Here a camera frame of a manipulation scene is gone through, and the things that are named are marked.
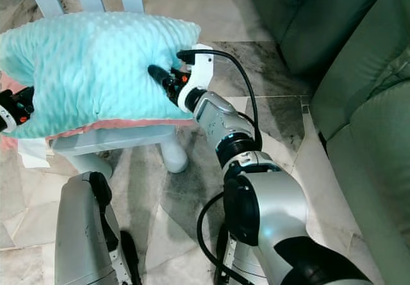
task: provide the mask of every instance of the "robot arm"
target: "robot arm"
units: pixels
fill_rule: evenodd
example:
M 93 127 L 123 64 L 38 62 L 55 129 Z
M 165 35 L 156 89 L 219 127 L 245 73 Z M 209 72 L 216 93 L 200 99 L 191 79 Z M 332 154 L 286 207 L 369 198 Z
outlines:
M 213 59 L 203 53 L 195 54 L 195 58 L 179 57 L 194 65 Z M 193 113 L 209 146 L 215 149 L 224 173 L 227 228 L 238 243 L 252 247 L 268 283 L 371 284 L 348 259 L 308 236 L 308 205 L 299 184 L 258 149 L 252 137 L 254 128 L 231 104 L 208 92 L 207 85 L 195 85 L 199 76 L 194 74 L 195 69 L 191 70 L 192 73 L 172 70 L 169 74 L 157 66 L 149 67 L 150 75 L 162 85 L 170 100 Z M 248 279 L 252 275 L 240 272 Z

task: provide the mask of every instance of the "marble floor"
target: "marble floor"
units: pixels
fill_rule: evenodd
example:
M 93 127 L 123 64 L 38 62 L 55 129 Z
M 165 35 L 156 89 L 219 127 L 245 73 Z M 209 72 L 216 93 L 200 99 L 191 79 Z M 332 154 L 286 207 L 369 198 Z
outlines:
M 69 12 L 81 10 L 77 0 L 62 1 Z M 122 9 L 120 0 L 103 1 L 109 10 Z M 42 16 L 34 0 L 0 2 L 0 32 Z M 257 95 L 264 150 L 306 192 L 309 233 L 383 284 L 311 120 L 312 89 L 288 73 L 252 1 L 144 0 L 144 5 L 147 13 L 195 21 L 201 42 L 239 59 Z M 229 62 L 215 61 L 210 88 L 238 111 L 251 113 L 246 86 Z M 198 127 L 180 127 L 178 136 L 190 160 L 180 174 L 166 171 L 155 145 L 103 154 L 115 167 L 112 205 L 121 228 L 136 241 L 144 284 L 212 284 L 213 266 L 198 247 L 195 226 L 201 207 L 222 190 L 222 174 Z M 60 156 L 48 161 L 51 168 L 25 169 L 16 152 L 0 152 L 0 284 L 54 284 L 60 191 L 77 172 Z M 205 220 L 211 248 L 223 218 L 219 202 Z

